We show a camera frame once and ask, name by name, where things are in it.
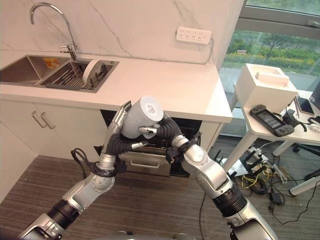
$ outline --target gray carpet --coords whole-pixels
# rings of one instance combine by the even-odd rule
[[[239,138],[220,136],[210,150],[214,156],[227,157]],[[266,146],[271,152],[279,143]],[[291,175],[300,179],[320,168],[319,157],[301,150],[291,149],[280,158]],[[2,232],[18,235],[40,214],[46,213],[61,196],[81,180],[79,166],[72,160],[39,156],[24,172],[7,197],[0,204]],[[293,187],[278,184],[283,193]],[[285,206],[276,206],[275,215],[281,221],[293,220],[306,208],[312,194],[309,190],[297,197],[286,197]],[[193,177],[163,177],[127,172],[118,174],[111,191],[100,196],[68,228],[65,240],[89,240],[116,231],[125,230],[139,234],[173,237],[175,233],[193,234],[200,240],[199,210],[204,194]],[[320,187],[299,222],[280,225],[269,213],[269,200],[265,195],[248,197],[268,221],[281,240],[316,240],[320,235]],[[202,230],[205,240],[230,239],[230,229],[211,199],[206,198],[202,210]]]

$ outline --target white cabinet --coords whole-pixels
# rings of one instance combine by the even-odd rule
[[[202,133],[201,147],[203,147],[207,152],[210,151],[211,147],[216,142],[223,126],[224,124],[222,122],[202,121],[199,129],[199,131]]]
[[[67,158],[71,158],[70,150],[82,149],[89,161],[99,160],[94,146],[104,144],[107,126],[99,109],[69,107],[35,103],[39,112],[55,126],[54,131],[68,147]]]
[[[36,157],[20,139],[0,122],[0,203]]]
[[[67,158],[67,145],[41,119],[32,102],[2,100],[0,121],[37,155]]]

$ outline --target power adapter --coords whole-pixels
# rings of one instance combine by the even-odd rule
[[[283,206],[285,202],[281,199],[281,196],[279,193],[276,192],[270,192],[268,193],[269,199],[271,203],[274,203],[278,206]]]

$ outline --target monitor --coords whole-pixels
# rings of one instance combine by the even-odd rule
[[[320,81],[310,97],[310,102],[320,110]]]

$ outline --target power strip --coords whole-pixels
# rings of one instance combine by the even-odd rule
[[[176,31],[176,39],[182,42],[208,44],[210,42],[211,36],[211,31],[183,26],[178,27]]]
[[[254,146],[252,146],[252,147],[250,147],[250,148],[248,148],[247,149],[247,151],[249,152],[249,153],[252,153],[253,151],[255,151],[255,154],[253,155],[256,159],[259,159],[260,157],[259,157],[259,155],[261,154],[261,150],[259,149],[259,150],[257,150]],[[262,154],[261,155],[261,158],[262,158],[262,163],[264,163],[265,161],[268,161],[268,158],[264,155],[264,154]]]

